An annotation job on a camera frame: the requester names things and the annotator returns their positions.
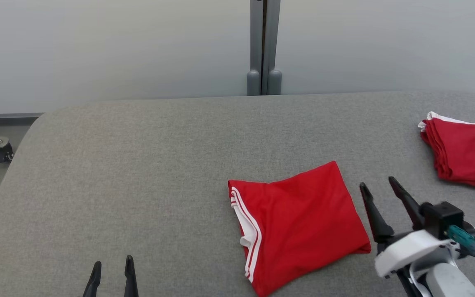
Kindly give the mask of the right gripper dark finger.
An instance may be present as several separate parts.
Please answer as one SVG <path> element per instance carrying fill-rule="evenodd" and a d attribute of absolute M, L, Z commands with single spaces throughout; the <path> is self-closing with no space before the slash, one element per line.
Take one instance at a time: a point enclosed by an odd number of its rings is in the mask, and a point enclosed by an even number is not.
<path fill-rule="evenodd" d="M 420 205 L 413 199 L 413 197 L 403 188 L 403 186 L 394 177 L 388 177 L 388 182 L 395 194 L 400 199 L 405 207 L 411 222 L 412 229 L 419 231 L 424 228 L 424 216 L 420 213 Z"/>
<path fill-rule="evenodd" d="M 379 209 L 374 203 L 373 194 L 365 183 L 360 183 L 360 192 L 364 201 L 364 208 L 367 213 L 374 241 L 377 244 L 384 244 L 394 236 L 394 230 L 382 217 Z"/>

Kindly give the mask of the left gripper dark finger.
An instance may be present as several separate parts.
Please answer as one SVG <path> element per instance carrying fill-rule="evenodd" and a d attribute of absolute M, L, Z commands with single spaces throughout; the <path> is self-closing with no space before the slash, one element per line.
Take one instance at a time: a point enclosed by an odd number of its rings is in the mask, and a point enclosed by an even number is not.
<path fill-rule="evenodd" d="M 97 261 L 91 271 L 90 278 L 85 286 L 83 297 L 96 297 L 101 281 L 101 262 Z"/>
<path fill-rule="evenodd" d="M 124 274 L 126 277 L 124 297 L 139 297 L 134 258 L 131 255 L 126 257 Z"/>

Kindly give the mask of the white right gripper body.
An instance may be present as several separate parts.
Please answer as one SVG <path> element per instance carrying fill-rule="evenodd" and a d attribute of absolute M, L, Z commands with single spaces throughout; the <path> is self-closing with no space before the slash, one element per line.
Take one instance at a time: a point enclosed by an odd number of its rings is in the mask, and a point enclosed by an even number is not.
<path fill-rule="evenodd" d="M 390 275 L 415 261 L 435 252 L 440 246 L 447 248 L 450 240 L 439 240 L 427 231 L 414 231 L 391 244 L 375 259 L 375 269 L 380 278 Z"/>

